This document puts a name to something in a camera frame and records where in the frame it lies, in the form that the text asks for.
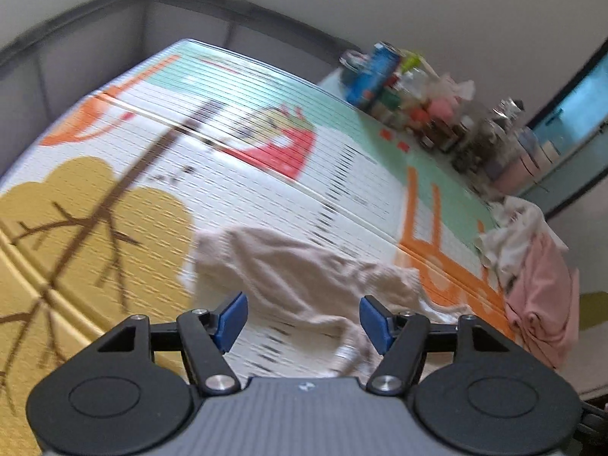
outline orange print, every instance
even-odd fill
[[[120,126],[123,122],[129,120],[135,114],[124,113],[120,118],[117,118],[112,123],[109,123],[101,128],[90,131],[91,127],[101,119],[101,117],[108,112],[111,104],[107,98],[116,98],[119,94],[126,91],[130,87],[134,86],[138,82],[141,82],[153,73],[166,67],[168,64],[174,62],[179,58],[179,55],[172,54],[167,58],[155,63],[150,68],[138,73],[131,77],[124,84],[111,85],[104,91],[94,96],[86,98],[74,112],[70,113],[59,125],[57,125],[51,132],[40,141],[41,146],[55,146],[58,144],[68,142],[83,142],[90,138],[103,135],[104,133],[113,130],[117,126]]]
[[[479,279],[441,251],[442,200],[439,187],[431,186],[433,222],[431,241],[427,242],[415,238],[414,234],[418,172],[412,166],[407,169],[407,183],[407,213],[395,264],[418,269],[420,282],[435,303],[443,306],[466,303],[475,315],[512,339],[514,335],[504,313],[503,298],[489,285],[488,269],[482,267]],[[483,231],[480,221],[477,228]]]

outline folding mat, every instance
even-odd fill
[[[235,224],[415,267],[436,303],[512,337],[472,245],[491,216],[455,174],[312,84],[180,41],[81,100],[0,184],[0,453],[36,454],[24,406],[49,371],[127,315],[188,309],[195,232]],[[337,346],[252,313],[229,362],[318,376]]]

